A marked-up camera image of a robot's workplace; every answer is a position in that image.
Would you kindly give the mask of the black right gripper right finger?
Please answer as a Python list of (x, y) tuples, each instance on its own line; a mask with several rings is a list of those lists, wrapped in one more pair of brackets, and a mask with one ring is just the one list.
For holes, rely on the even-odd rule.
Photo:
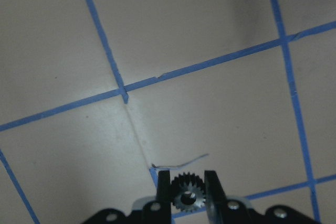
[(223, 205), (226, 202), (226, 195), (214, 170), (204, 172), (204, 183), (206, 188), (205, 207), (210, 223), (223, 222)]

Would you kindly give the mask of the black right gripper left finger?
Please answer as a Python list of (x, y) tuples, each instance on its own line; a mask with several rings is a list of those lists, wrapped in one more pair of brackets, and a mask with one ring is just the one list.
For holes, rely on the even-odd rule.
[(170, 172), (162, 170), (158, 173), (156, 201), (160, 204), (158, 223), (171, 223), (171, 180)]

